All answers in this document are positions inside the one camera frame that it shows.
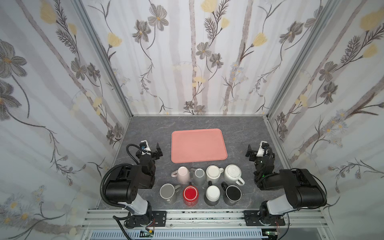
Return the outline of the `cream ribbed mug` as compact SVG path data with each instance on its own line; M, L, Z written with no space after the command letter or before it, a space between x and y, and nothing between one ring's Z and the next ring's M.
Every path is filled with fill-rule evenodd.
M242 179L242 171L237 165L228 165L224 171L224 179L227 183L235 183L244 186L245 181Z

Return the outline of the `white mug red inside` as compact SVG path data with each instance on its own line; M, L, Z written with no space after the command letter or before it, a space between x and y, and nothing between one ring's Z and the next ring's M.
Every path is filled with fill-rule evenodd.
M216 184L219 181L221 174L224 172L224 168L219 168L218 166L211 165L206 169L206 181L211 181L213 184Z

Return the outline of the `black mug white rim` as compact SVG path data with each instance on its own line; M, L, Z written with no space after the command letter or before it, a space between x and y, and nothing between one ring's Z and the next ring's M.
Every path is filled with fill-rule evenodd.
M235 185L229 185L226 182L222 182L221 187L224 190L223 199L226 205L234 206L240 201L242 192L239 187Z

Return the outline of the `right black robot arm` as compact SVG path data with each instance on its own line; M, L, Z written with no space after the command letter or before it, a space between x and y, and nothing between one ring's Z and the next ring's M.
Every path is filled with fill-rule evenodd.
M246 152L255 164L254 183L261 191L283 189L284 194L261 203L252 220L263 226L283 226L284 215L301 209L318 209L327 203L325 187L321 187L307 169L282 169L275 172L275 153L268 142L262 141L258 150L250 145Z

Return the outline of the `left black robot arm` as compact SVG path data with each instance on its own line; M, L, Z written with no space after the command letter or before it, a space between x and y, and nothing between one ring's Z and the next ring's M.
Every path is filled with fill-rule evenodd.
M135 164L115 165L106 172L100 185L101 198L107 205L128 211L125 217L113 216L122 231L155 225L151 204L139 195L139 189L153 188L155 161L163 156L159 144L151 151L146 140L139 145L128 144L126 151Z

